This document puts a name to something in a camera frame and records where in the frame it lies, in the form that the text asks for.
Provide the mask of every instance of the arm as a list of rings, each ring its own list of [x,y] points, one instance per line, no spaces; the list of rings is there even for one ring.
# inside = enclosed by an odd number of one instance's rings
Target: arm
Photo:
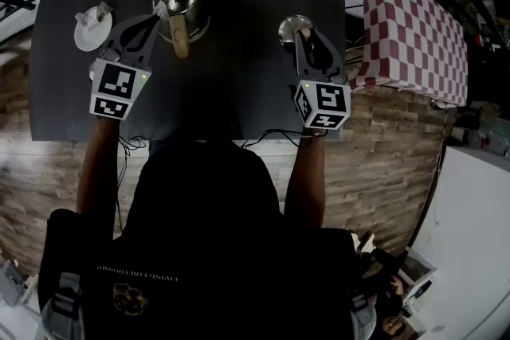
[[[117,146],[120,121],[97,120],[78,185],[76,211],[111,240],[117,200]]]
[[[320,228],[325,207],[324,138],[302,138],[288,183],[284,219],[295,229]]]

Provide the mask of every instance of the white plate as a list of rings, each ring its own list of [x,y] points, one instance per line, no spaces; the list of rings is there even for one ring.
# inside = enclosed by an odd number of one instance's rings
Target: white plate
[[[97,9],[97,6],[88,9],[85,14],[89,14],[94,9]],[[111,13],[106,13],[103,17],[103,21],[95,24],[91,29],[77,23],[74,28],[74,42],[78,49],[82,51],[93,51],[100,47],[110,34],[112,24],[113,18]]]

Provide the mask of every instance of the white wall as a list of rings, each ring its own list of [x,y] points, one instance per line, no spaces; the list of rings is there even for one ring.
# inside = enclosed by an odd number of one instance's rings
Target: white wall
[[[425,340],[498,339],[510,323],[510,296],[505,298],[510,293],[507,168],[505,159],[491,152],[446,150],[413,245],[437,268],[417,313],[428,330]]]

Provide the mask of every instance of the person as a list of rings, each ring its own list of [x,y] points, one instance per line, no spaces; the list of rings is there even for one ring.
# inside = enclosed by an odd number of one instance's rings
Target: person
[[[113,240],[119,122],[98,119],[76,212],[48,221],[38,290],[49,338],[352,338],[356,254],[349,232],[321,228],[324,138],[305,132],[284,214],[252,151],[183,133],[151,143]]]
[[[402,297],[405,293],[403,283],[398,277],[398,270],[406,254],[392,256],[381,248],[377,248],[374,245],[374,239],[374,234],[368,234],[368,238],[360,244],[360,252],[365,263],[373,256],[382,265],[379,272],[363,280],[365,292],[375,298],[377,323],[371,339],[393,338],[406,329],[406,324],[398,317],[402,310]]]

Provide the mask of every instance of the black table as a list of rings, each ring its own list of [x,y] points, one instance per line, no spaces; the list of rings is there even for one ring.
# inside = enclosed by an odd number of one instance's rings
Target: black table
[[[99,52],[75,46],[74,15],[101,1],[115,8],[114,24],[152,11],[151,0],[41,0],[29,66],[33,140],[81,141],[91,134],[96,118],[88,113],[88,66]],[[289,87],[296,70],[278,42],[278,26],[290,14],[303,14],[343,53],[343,0],[207,1],[210,28],[190,45],[186,60],[162,38],[156,41],[152,77],[121,133],[163,139],[186,127],[199,139],[226,129],[233,139],[255,139],[268,128],[300,130]]]

